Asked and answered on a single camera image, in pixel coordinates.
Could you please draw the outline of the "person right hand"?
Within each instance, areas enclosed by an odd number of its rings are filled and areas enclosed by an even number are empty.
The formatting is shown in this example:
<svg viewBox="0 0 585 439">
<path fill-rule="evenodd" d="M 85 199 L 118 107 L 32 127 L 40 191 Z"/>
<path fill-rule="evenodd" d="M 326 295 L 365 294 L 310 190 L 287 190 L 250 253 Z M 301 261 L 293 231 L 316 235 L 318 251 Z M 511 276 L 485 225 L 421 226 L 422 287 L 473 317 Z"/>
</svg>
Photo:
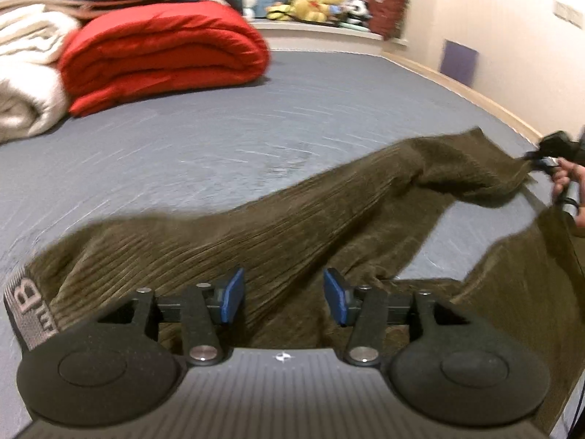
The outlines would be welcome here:
<svg viewBox="0 0 585 439">
<path fill-rule="evenodd" d="M 552 201 L 569 210 L 574 230 L 584 234 L 584 165 L 558 158 L 550 179 Z"/>
</svg>

